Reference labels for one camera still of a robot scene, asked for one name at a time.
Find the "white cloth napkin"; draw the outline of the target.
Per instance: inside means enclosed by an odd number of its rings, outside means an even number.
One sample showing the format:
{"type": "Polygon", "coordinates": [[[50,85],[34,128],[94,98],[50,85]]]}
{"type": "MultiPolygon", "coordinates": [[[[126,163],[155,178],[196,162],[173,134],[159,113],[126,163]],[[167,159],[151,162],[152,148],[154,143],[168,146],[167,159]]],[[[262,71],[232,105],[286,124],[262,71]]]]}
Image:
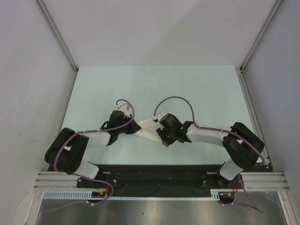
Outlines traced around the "white cloth napkin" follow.
{"type": "Polygon", "coordinates": [[[168,136],[168,131],[163,127],[160,121],[154,122],[152,120],[152,117],[149,119],[138,121],[137,124],[142,128],[141,131],[135,133],[135,135],[139,137],[156,143],[161,143],[168,148],[171,148],[177,141],[176,139],[168,136]]]}

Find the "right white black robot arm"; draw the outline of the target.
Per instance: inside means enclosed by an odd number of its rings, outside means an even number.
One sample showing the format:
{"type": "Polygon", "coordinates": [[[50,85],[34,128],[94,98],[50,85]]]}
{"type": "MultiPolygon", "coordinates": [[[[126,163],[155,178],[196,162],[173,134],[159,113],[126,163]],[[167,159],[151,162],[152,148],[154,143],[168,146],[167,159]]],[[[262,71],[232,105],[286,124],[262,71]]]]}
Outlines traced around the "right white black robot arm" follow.
{"type": "Polygon", "coordinates": [[[222,164],[216,174],[216,183],[221,188],[229,187],[244,170],[251,170],[259,158],[264,164],[262,151],[265,144],[241,122],[226,128],[203,127],[193,121],[181,123],[170,113],[155,116],[153,121],[158,124],[156,133],[167,147],[175,142],[209,143],[224,147],[230,159],[222,164]]]}

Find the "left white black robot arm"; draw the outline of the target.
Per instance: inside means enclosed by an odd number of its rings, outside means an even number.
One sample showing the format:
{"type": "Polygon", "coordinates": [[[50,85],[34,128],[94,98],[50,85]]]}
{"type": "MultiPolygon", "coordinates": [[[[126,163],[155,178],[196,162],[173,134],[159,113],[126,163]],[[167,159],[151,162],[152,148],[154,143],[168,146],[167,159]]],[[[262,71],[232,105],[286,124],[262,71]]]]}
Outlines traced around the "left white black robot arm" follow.
{"type": "Polygon", "coordinates": [[[127,117],[124,112],[115,110],[97,130],[75,132],[67,127],[62,129],[47,150],[45,162],[57,172],[86,177],[87,182],[97,188],[103,184],[104,178],[98,166],[83,159],[86,149],[112,145],[120,134],[132,135],[141,129],[133,115],[127,117]]]}

